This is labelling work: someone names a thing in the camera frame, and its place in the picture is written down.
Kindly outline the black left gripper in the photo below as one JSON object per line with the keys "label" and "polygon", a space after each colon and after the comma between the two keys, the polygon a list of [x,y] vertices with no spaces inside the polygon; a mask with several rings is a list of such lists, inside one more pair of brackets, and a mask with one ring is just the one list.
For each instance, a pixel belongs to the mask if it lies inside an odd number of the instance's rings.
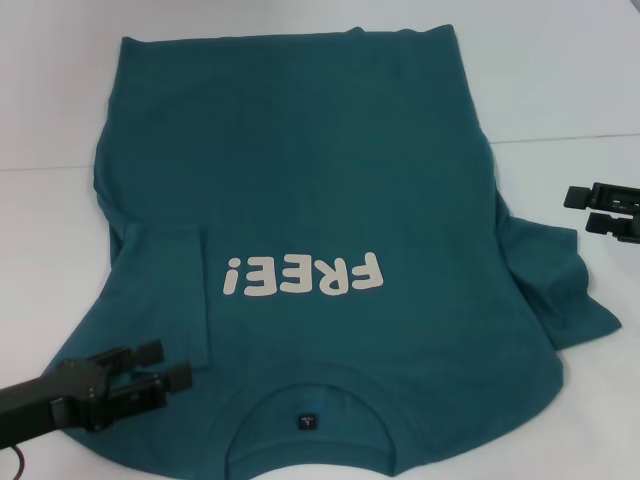
{"label": "black left gripper", "polygon": [[[67,428],[100,431],[165,406],[165,394],[193,386],[189,363],[167,370],[135,370],[164,361],[159,340],[120,346],[90,360],[65,360],[49,373],[1,390],[3,433],[50,433]],[[123,376],[126,384],[113,381]]]}

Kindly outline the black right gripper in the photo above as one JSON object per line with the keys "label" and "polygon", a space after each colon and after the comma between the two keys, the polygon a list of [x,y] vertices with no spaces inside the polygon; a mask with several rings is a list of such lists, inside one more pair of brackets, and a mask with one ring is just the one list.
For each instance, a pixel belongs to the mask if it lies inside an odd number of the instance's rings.
{"label": "black right gripper", "polygon": [[639,190],[594,183],[591,188],[570,186],[564,207],[592,207],[585,230],[611,234],[620,242],[639,243]]}

